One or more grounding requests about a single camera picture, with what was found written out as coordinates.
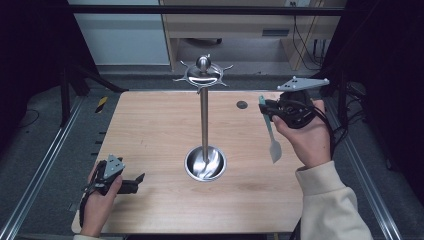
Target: white sleeve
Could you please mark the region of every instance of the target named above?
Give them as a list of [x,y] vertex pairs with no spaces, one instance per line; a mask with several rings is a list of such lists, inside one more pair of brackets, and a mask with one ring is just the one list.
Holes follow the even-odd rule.
[[333,161],[298,170],[296,177],[303,191],[302,240],[372,239],[356,195],[342,183]]

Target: person's right hand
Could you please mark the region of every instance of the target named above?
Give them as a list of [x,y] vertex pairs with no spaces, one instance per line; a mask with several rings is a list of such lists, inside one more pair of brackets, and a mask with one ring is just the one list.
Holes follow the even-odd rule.
[[[316,100],[313,103],[324,112],[322,100]],[[293,145],[297,157],[306,168],[313,168],[331,161],[330,135],[325,123],[319,117],[315,117],[301,129],[289,128],[277,115],[272,117],[272,121],[277,131]]]

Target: aluminum rail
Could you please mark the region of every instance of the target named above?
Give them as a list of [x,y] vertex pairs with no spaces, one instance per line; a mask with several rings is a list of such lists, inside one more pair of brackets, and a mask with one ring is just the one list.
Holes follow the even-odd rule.
[[12,240],[17,235],[25,217],[27,216],[35,198],[41,190],[41,187],[44,183],[44,180],[47,177],[51,167],[53,166],[57,155],[59,154],[60,149],[63,146],[71,128],[75,123],[75,119],[77,118],[82,102],[84,98],[78,97],[76,102],[73,105],[71,110],[72,115],[68,121],[68,123],[59,129],[56,134],[55,139],[50,145],[49,150],[44,156],[43,160],[40,163],[40,166],[37,169],[37,172],[34,174],[31,182],[28,184],[27,189],[25,190],[21,200],[10,216],[9,220],[6,222],[4,227],[0,231],[0,239],[1,240]]
[[[326,106],[329,109],[330,116],[334,121],[336,127],[339,127],[340,123],[338,122],[337,117],[335,115],[335,103],[331,100],[326,101]],[[349,135],[347,135],[344,140],[344,146],[346,148],[347,154],[350,156],[349,159],[351,161],[353,169],[356,173],[356,176],[358,177],[359,183],[361,184],[364,190],[365,196],[368,199],[371,209],[374,212],[374,215],[377,219],[378,224],[380,225],[381,231],[383,232],[385,238],[387,240],[402,240],[402,236],[399,232],[399,229],[397,228],[396,223],[393,220],[386,203],[381,197],[377,186],[375,185],[370,174],[368,173]]]
[[366,13],[364,10],[313,7],[263,6],[192,6],[192,5],[47,5],[47,10],[94,14],[219,14],[219,15],[296,15],[345,16]]

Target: wooden table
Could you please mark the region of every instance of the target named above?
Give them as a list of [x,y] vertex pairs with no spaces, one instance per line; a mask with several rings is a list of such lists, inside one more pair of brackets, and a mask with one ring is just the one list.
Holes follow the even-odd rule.
[[[282,158],[272,163],[270,138],[258,97],[278,92],[209,90],[209,145],[227,158],[224,174],[199,182],[185,171],[187,153],[201,145],[196,92],[122,94],[98,160],[123,157],[124,179],[145,172],[137,194],[118,195],[105,233],[272,233],[294,229],[302,192],[294,172],[302,164],[276,132]],[[239,109],[238,101],[248,104]],[[79,232],[78,213],[72,230]]]

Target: silver bowl base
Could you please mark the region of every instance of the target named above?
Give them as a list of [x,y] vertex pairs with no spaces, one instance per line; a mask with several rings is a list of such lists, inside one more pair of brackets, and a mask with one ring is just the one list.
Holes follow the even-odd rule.
[[208,161],[203,161],[203,147],[192,149],[185,158],[185,169],[193,179],[210,182],[219,178],[227,167],[224,153],[214,146],[208,146]]

